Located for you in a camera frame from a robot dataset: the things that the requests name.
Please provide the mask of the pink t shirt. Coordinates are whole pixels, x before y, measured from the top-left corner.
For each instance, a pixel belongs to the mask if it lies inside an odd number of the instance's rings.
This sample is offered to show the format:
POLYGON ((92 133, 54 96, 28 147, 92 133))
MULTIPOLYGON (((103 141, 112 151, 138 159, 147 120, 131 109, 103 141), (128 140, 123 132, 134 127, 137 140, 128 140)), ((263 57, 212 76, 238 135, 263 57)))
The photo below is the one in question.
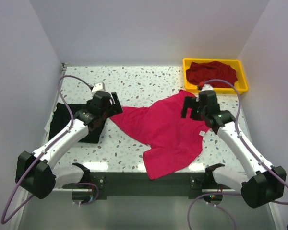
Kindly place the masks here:
POLYGON ((193 94, 179 90, 150 107, 124 107, 111 118, 129 137, 149 145, 143 161, 151 180, 188 167, 203 150, 209 127, 203 121, 182 118, 185 97, 193 94))

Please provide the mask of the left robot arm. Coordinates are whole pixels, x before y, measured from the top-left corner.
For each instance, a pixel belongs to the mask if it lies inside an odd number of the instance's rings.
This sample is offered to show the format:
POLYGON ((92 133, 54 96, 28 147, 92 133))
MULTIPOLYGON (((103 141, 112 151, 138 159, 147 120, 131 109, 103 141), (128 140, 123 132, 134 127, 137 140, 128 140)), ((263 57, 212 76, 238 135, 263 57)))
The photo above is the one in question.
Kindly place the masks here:
POLYGON ((69 149, 82 140, 99 142, 106 120, 122 113, 117 93, 97 91, 80 110, 72 115, 70 122, 44 146, 32 153, 24 151, 17 160, 15 181, 39 199, 47 197, 53 189, 67 184, 90 181, 88 168, 79 163, 69 167, 55 168, 69 149))

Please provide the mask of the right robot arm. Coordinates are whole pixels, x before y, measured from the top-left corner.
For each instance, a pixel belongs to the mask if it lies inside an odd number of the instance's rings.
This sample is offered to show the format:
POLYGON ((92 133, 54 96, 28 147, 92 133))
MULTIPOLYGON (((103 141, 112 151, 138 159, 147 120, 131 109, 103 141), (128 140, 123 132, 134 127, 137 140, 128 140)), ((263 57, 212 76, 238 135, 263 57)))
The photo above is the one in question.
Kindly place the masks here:
POLYGON ((281 166, 273 166, 247 139, 236 118, 228 110, 221 110, 213 90, 201 91, 196 96, 186 96, 181 117, 204 121, 237 157, 244 172, 234 172, 218 163, 205 170, 205 182, 222 184, 242 195, 251 208, 258 208, 283 196, 287 173, 281 166))

